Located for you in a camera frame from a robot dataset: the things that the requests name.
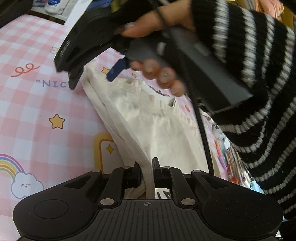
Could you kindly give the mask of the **pink checkered tablecloth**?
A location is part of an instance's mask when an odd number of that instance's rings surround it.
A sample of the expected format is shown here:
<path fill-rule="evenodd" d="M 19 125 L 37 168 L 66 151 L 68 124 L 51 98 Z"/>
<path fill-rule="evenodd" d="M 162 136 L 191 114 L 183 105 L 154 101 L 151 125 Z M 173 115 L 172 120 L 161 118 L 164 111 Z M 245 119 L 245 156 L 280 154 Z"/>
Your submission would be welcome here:
<path fill-rule="evenodd" d="M 1 28 L 1 240 L 18 239 L 11 191 L 18 172 L 49 188 L 94 168 L 105 126 L 84 89 L 68 87 L 54 57 L 69 28 L 23 15 Z"/>

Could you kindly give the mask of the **cream t-shirt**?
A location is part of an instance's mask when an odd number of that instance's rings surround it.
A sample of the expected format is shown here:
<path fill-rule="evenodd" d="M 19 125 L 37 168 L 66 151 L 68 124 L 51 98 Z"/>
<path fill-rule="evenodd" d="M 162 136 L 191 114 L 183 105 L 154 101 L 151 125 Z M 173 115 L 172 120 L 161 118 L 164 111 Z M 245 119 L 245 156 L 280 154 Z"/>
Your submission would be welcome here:
<path fill-rule="evenodd" d="M 109 82 L 96 70 L 84 67 L 82 87 L 117 145 L 125 166 L 138 163 L 143 175 L 129 199 L 155 197 L 152 159 L 189 174 L 208 171 L 197 122 L 180 109 L 172 97 L 161 96 L 138 79 L 116 78 Z"/>

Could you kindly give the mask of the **black white striped sleeve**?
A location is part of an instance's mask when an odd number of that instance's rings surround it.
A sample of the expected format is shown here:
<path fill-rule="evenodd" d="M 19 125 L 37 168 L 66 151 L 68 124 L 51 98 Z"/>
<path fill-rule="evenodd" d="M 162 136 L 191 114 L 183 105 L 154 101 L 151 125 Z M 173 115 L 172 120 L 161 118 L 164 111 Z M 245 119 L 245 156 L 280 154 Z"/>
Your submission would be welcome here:
<path fill-rule="evenodd" d="M 192 1 L 200 41 L 252 96 L 211 116 L 264 193 L 295 218 L 295 33 L 226 1 Z"/>

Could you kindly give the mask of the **white green lidded can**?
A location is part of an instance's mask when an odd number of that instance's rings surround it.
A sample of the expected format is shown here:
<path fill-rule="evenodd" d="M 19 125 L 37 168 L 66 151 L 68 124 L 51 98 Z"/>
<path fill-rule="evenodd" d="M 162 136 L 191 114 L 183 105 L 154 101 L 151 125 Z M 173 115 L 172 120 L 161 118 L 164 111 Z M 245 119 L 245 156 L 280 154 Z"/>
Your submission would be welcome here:
<path fill-rule="evenodd" d="M 66 8 L 69 0 L 48 0 L 44 10 L 53 15 L 60 15 Z"/>

